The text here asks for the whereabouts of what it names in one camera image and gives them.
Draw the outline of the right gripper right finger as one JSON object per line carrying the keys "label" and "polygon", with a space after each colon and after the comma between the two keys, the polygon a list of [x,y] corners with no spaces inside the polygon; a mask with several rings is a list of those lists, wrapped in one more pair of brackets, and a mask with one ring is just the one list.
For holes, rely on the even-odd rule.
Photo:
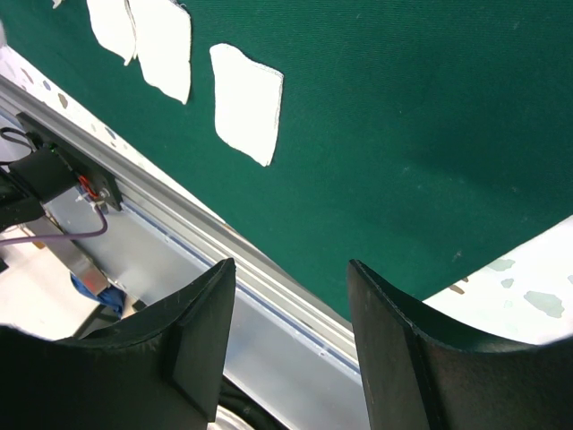
{"label": "right gripper right finger", "polygon": [[455,320],[358,260],[351,322],[372,429],[570,429],[572,339],[509,340]]}

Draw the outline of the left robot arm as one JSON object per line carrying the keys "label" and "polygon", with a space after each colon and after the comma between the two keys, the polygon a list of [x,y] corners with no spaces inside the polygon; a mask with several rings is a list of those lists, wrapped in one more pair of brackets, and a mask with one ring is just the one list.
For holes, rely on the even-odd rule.
{"label": "left robot arm", "polygon": [[40,148],[1,168],[1,231],[45,214],[43,204],[75,187],[77,176],[64,159]]}

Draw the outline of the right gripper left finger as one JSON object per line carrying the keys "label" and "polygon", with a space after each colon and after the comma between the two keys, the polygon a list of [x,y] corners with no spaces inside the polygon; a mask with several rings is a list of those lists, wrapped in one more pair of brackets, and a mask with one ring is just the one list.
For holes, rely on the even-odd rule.
{"label": "right gripper left finger", "polygon": [[3,326],[2,428],[206,428],[216,417],[234,302],[235,263],[226,259],[81,339]]}

